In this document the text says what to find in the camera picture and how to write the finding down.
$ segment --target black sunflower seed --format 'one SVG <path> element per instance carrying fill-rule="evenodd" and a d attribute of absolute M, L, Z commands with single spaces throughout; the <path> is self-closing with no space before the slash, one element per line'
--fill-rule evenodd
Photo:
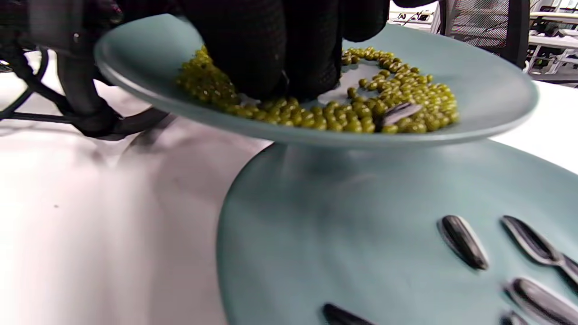
<path fill-rule="evenodd" d="M 564 262 L 560 265 L 562 275 L 566 279 L 568 285 L 578 293 L 578 263 L 566 255 L 562 255 Z"/>
<path fill-rule="evenodd" d="M 518 246 L 536 262 L 544 265 L 562 263 L 562 254 L 522 220 L 504 216 L 502 224 Z"/>
<path fill-rule="evenodd" d="M 438 223 L 446 244 L 467 265 L 474 269 L 490 267 L 486 253 L 468 223 L 459 216 L 445 216 Z"/>
<path fill-rule="evenodd" d="M 529 279 L 517 278 L 508 293 L 514 302 L 531 315 L 555 325 L 578 325 L 578 309 L 544 286 Z"/>
<path fill-rule="evenodd" d="M 322 312 L 328 325 L 373 325 L 369 321 L 334 304 L 325 304 Z"/>
<path fill-rule="evenodd" d="M 526 322 L 520 315 L 512 311 L 507 315 L 504 315 L 502 318 L 502 325 L 528 325 L 528 322 Z"/>

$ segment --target gloved hand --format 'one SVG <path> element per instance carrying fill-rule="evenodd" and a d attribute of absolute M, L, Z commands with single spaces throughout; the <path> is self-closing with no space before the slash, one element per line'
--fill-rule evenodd
<path fill-rule="evenodd" d="M 434 0 L 394 0 L 404 8 Z M 390 0 L 181 0 L 214 64 L 256 99 L 312 99 L 339 81 L 342 39 L 377 35 Z"/>

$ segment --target teal plate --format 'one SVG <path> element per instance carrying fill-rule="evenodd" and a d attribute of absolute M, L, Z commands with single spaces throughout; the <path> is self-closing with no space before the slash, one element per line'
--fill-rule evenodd
<path fill-rule="evenodd" d="M 578 176 L 489 140 L 387 152 L 274 144 L 245 166 L 221 211 L 217 263 L 230 325 L 323 325 L 333 302 L 376 325 L 492 325 L 502 286 L 533 278 L 578 304 L 499 223 L 512 215 L 578 258 Z M 474 271 L 443 242 L 469 222 L 489 256 Z"/>
<path fill-rule="evenodd" d="M 345 42 L 343 46 L 373 46 L 391 51 L 422 72 L 434 75 L 436 82 L 448 84 L 458 101 L 460 123 L 425 135 L 360 135 L 280 127 L 225 115 L 192 101 L 175 85 L 181 64 L 201 45 L 201 37 L 191 24 L 162 15 L 110 31 L 98 42 L 95 59 L 112 83 L 158 109 L 256 138 L 304 145 L 430 146 L 487 138 L 521 124 L 538 98 L 529 77 L 499 57 L 450 38 L 388 25 L 367 42 Z M 345 88 L 360 77 L 364 76 L 356 75 L 354 69 L 345 74 L 341 84 Z M 338 99 L 337 93 L 345 94 L 343 88 L 333 92 Z"/>

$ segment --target black mesh chair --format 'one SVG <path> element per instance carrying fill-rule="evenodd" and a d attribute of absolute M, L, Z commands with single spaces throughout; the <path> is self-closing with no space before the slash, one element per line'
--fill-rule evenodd
<path fill-rule="evenodd" d="M 439 7 L 440 34 L 525 67 L 529 0 L 440 0 Z"/>

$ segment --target white table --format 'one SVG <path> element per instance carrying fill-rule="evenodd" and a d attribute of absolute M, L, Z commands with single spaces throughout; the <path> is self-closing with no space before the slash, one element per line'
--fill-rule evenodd
<path fill-rule="evenodd" d="M 566 36 L 578 37 L 578 31 L 575 29 L 562 29 L 560 32 Z"/>
<path fill-rule="evenodd" d="M 567 58 L 570 54 L 573 54 L 576 50 L 578 50 L 578 39 L 571 37 L 571 36 L 564 36 L 564 37 L 545 37 L 545 36 L 536 36 L 530 35 L 528 37 L 528 44 L 529 45 L 536 45 L 536 50 L 532 57 L 530 58 L 530 62 L 528 63 L 529 67 L 532 67 L 536 59 L 538 58 L 538 51 L 542 48 L 542 46 L 546 47 L 554 47 L 558 49 L 564 49 L 564 52 L 557 57 L 555 62 L 552 64 L 550 69 L 548 70 L 549 73 L 556 73 L 558 72 L 558 68 L 560 67 L 560 63 Z"/>
<path fill-rule="evenodd" d="M 564 24 L 578 24 L 578 14 L 563 12 L 531 12 L 530 19 L 557 21 Z"/>
<path fill-rule="evenodd" d="M 59 88 L 50 67 L 45 82 Z M 3 92 L 21 85 L 0 75 Z M 533 118 L 496 141 L 578 173 L 578 91 L 538 84 Z M 147 105 L 99 85 L 123 113 Z M 28 111 L 52 111 L 33 97 Z M 176 119 L 121 142 L 0 123 L 0 324 L 225 325 L 214 242 L 225 193 L 268 145 Z"/>

